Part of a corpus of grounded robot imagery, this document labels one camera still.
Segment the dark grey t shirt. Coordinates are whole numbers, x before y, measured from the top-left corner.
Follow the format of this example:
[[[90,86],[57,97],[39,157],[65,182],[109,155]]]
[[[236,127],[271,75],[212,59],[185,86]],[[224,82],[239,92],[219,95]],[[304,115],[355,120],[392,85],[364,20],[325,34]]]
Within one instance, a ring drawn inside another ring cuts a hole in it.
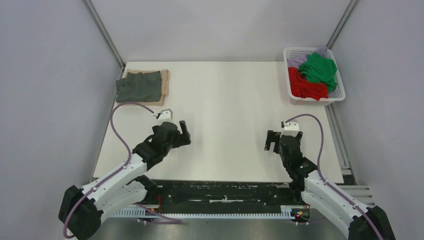
[[[159,71],[128,72],[115,82],[116,102],[158,102],[162,96],[162,77]]]

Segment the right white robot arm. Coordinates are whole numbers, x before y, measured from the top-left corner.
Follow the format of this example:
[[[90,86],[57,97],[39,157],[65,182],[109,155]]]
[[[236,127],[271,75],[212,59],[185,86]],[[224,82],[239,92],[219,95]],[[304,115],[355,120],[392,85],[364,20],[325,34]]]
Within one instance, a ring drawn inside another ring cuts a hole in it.
[[[319,172],[318,166],[301,151],[303,133],[284,135],[268,130],[264,150],[281,158],[291,178],[289,199],[317,209],[348,240],[394,240],[395,234],[386,212],[379,206],[369,207],[349,195]]]

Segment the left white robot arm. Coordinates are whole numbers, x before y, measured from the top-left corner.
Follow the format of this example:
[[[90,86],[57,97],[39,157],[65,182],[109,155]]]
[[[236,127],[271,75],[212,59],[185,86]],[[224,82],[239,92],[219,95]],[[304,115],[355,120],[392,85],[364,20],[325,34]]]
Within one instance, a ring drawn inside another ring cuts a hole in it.
[[[191,136],[184,120],[178,125],[164,121],[153,126],[152,132],[109,173],[81,187],[72,185],[64,192],[58,218],[66,239],[87,240],[121,209],[156,200],[155,184],[146,172],[161,163],[171,149],[190,145]]]

